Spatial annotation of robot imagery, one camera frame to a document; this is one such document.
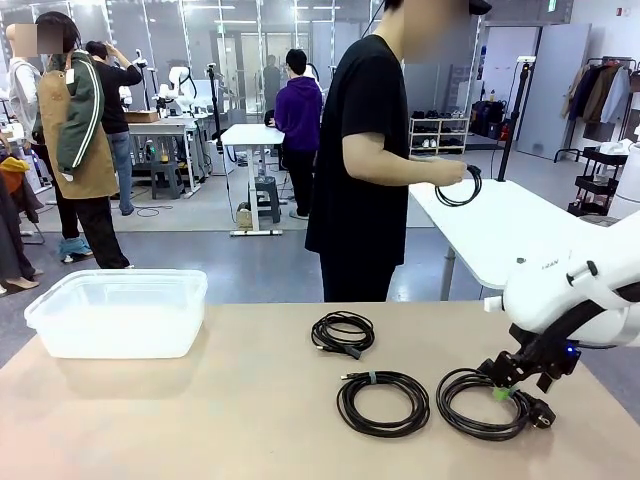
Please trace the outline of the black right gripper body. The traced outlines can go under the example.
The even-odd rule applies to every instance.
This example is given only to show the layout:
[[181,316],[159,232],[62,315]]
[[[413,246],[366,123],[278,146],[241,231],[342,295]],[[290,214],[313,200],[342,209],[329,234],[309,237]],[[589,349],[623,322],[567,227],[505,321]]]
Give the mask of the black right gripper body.
[[538,387],[550,387],[551,376],[547,372],[545,351],[551,343],[551,334],[547,331],[533,333],[512,323],[509,334],[519,343],[520,348],[507,358],[507,370],[503,381],[504,387],[514,387],[534,374],[540,377]]

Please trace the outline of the person's right hand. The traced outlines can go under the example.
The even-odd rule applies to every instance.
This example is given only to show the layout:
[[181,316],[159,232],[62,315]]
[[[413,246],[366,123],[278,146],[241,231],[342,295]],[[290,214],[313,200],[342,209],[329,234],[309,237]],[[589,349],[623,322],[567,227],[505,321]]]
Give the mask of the person's right hand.
[[443,161],[441,166],[443,168],[442,186],[451,186],[460,183],[468,171],[468,165],[458,160]]

